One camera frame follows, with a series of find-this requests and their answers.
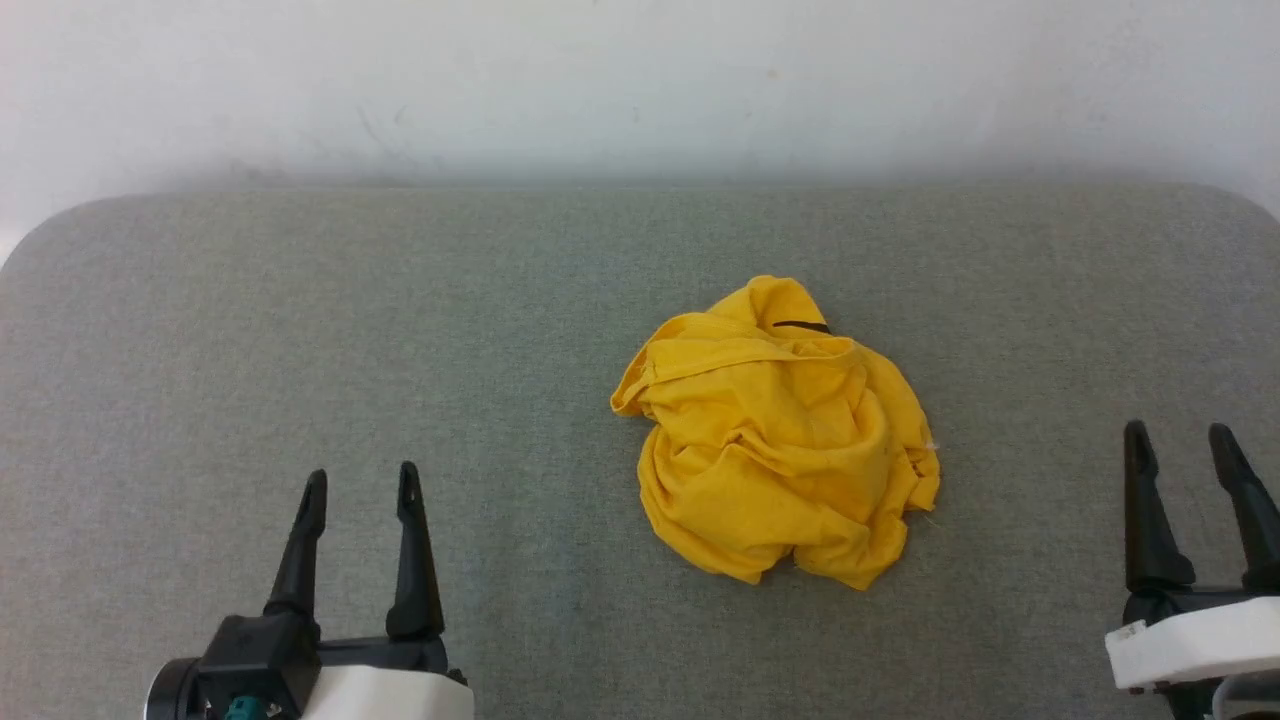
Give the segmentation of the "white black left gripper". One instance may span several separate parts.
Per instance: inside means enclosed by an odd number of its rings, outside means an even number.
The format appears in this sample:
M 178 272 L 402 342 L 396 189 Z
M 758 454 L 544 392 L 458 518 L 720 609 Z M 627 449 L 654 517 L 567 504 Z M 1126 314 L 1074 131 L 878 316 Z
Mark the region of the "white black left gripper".
M 314 616 L 317 542 L 326 528 L 328 478 L 308 475 L 264 605 L 266 616 Z M 300 720 L 475 720 L 475 694 L 451 661 L 419 469 L 399 466 L 401 524 L 387 638 L 325 641 L 321 671 Z

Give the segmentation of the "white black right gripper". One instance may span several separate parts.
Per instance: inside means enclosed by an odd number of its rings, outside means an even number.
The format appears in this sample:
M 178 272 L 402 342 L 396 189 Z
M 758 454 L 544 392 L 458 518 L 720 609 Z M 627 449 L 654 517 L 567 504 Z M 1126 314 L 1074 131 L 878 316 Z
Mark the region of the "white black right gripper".
M 1130 420 L 1123 438 L 1125 587 L 1189 588 L 1196 570 L 1165 511 L 1146 424 Z M 1211 424 L 1208 438 L 1245 556 L 1242 585 L 1280 592 L 1280 507 L 1226 424 Z M 1124 618 L 1105 637 L 1117 689 L 1160 697 L 1172 720 L 1280 720 L 1280 594 L 1147 591 Z

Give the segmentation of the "yellow cartoon face t-shirt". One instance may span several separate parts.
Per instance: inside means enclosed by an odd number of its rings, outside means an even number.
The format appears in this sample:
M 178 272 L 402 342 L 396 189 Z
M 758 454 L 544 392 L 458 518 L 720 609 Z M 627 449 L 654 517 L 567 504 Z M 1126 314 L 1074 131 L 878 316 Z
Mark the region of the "yellow cartoon face t-shirt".
M 637 460 L 655 534 L 749 584 L 781 560 L 856 591 L 896 564 L 942 480 L 925 411 L 886 356 L 832 332 L 792 278 L 758 275 L 664 322 L 611 396 L 650 424 Z

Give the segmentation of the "grey fabric sofa cushion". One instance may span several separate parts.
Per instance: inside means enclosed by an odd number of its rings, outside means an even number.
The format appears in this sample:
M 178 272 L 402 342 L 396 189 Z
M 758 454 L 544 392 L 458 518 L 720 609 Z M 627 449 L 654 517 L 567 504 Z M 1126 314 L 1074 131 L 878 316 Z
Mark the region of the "grey fabric sofa cushion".
M 937 507 L 868 592 L 652 532 L 609 397 L 666 319 L 792 277 L 928 416 Z M 307 475 L 328 638 L 393 601 L 417 464 L 479 717 L 1165 720 L 1115 687 L 1123 428 L 1199 580 L 1208 428 L 1280 502 L 1280 222 L 1194 184 L 137 196 L 0 270 L 0 720 L 141 720 L 269 596 Z

